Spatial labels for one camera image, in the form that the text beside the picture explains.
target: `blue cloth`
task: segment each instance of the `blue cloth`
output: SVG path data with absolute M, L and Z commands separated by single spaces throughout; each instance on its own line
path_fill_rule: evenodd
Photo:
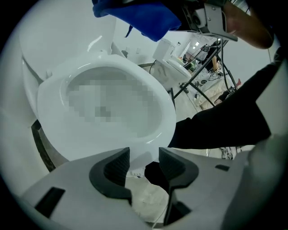
M 181 26 L 181 21 L 161 2 L 126 7 L 119 5 L 116 0 L 92 0 L 92 3 L 95 17 L 113 15 L 153 41 L 160 40 L 168 31 L 177 30 Z

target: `toilet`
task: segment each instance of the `toilet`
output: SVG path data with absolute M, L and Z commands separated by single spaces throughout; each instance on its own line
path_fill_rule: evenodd
M 167 91 L 191 78 L 191 74 L 183 67 L 184 63 L 173 56 L 174 50 L 174 44 L 162 38 L 153 55 L 155 64 L 151 68 L 151 74 Z
M 133 170 L 169 145 L 176 113 L 153 76 L 111 50 L 115 24 L 95 18 L 90 0 L 39 1 L 19 25 L 22 73 L 31 108 L 63 157 L 130 147 Z

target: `toilet rim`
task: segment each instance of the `toilet rim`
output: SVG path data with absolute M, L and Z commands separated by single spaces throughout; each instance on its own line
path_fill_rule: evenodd
M 39 121 L 42 125 L 44 132 L 46 130 L 45 126 L 47 124 L 43 120 L 45 119 L 44 118 L 45 116 L 43 116 L 43 113 L 40 110 L 43 106 L 45 106 L 43 104 L 42 99 L 43 97 L 47 95 L 48 91 L 59 92 L 57 98 L 61 100 L 60 92 L 63 92 L 61 90 L 61 87 L 62 89 L 63 87 L 66 88 L 68 86 L 68 83 L 72 79 L 74 79 L 76 76 L 78 76 L 80 73 L 89 69 L 97 68 L 97 67 L 103 67 L 103 66 L 114 67 L 114 68 L 119 68 L 131 74 L 136 79 L 143 82 L 148 87 L 148 89 L 152 90 L 154 96 L 156 97 L 159 103 L 160 110 L 161 110 L 162 120 L 159 124 L 159 127 L 154 132 L 152 132 L 151 134 L 147 136 L 129 138 L 129 142 L 134 143 L 134 144 L 154 143 L 156 145 L 159 144 L 159 147 L 168 146 L 175 131 L 176 112 L 175 112 L 175 108 L 174 108 L 173 102 L 169 94 L 162 87 L 162 85 L 154 77 L 152 77 L 148 72 L 143 70 L 141 67 L 137 66 L 134 63 L 131 63 L 129 60 L 122 58 L 118 55 L 107 55 L 103 53 L 97 53 L 97 54 L 90 54 L 90 55 L 84 55 L 84 56 L 85 58 L 80 58 L 80 59 L 78 57 L 71 58 L 67 60 L 63 65 L 59 65 L 53 71 L 53 76 L 47 79 L 46 81 L 44 81 L 40 85 L 38 97 L 37 97 L 37 104 L 38 104 L 37 110 L 39 114 Z M 47 138 L 50 140 L 51 144 L 57 149 L 57 146 L 55 146 L 54 144 L 52 134 L 46 133 L 46 135 L 47 135 Z

